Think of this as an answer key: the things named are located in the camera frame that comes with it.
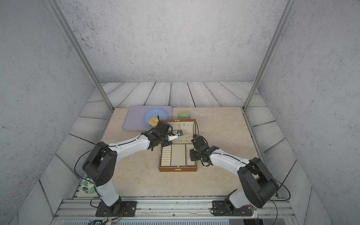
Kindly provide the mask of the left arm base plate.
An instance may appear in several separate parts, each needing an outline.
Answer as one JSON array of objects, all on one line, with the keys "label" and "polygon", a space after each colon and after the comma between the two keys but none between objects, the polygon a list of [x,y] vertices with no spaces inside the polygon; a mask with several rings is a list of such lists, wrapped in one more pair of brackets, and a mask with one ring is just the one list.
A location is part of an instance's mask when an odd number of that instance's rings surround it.
[{"label": "left arm base plate", "polygon": [[100,202],[95,213],[96,217],[134,217],[137,209],[137,201],[117,201],[112,206]]}]

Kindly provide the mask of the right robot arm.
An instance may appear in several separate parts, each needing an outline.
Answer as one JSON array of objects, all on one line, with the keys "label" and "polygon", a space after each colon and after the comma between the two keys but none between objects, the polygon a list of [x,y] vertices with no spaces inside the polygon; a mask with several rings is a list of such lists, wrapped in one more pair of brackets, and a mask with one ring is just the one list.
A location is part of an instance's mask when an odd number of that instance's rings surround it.
[{"label": "right robot arm", "polygon": [[190,150],[191,161],[201,161],[206,167],[221,167],[238,176],[242,189],[235,190],[226,197],[229,210],[235,211],[248,205],[262,208],[279,190],[278,182],[261,159],[244,159],[217,146],[210,147],[200,135],[193,135],[191,142],[194,147]]}]

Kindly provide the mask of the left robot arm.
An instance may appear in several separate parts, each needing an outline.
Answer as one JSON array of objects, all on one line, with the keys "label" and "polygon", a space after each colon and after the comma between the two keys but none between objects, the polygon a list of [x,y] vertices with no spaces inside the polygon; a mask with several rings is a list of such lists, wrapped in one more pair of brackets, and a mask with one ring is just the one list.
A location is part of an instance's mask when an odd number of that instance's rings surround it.
[{"label": "left robot arm", "polygon": [[97,143],[90,151],[82,169],[94,182],[101,203],[112,207],[121,202],[121,197],[115,190],[112,181],[117,161],[140,151],[152,151],[158,145],[169,146],[172,144],[172,140],[181,136],[183,136],[181,130],[175,131],[169,123],[159,121],[156,127],[144,131],[134,138],[113,144]]}]

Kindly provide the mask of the brown jewelry box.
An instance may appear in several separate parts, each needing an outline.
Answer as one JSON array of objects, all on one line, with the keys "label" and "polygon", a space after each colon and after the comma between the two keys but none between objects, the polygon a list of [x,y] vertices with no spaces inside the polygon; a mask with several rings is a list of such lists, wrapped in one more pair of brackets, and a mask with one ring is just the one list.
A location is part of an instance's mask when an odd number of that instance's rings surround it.
[{"label": "brown jewelry box", "polygon": [[196,172],[197,162],[191,161],[190,150],[193,149],[191,140],[197,132],[196,120],[166,120],[173,131],[182,131],[183,135],[172,140],[172,144],[160,148],[158,169],[160,172]]}]

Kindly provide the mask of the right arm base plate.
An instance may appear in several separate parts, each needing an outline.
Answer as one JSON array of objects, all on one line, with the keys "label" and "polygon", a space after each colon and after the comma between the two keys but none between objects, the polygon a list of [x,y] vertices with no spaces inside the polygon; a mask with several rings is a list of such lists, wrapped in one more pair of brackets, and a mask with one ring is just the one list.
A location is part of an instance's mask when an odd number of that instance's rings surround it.
[{"label": "right arm base plate", "polygon": [[220,216],[241,216],[252,217],[253,208],[250,205],[245,205],[240,208],[236,208],[230,201],[212,201],[211,214],[217,217]]}]

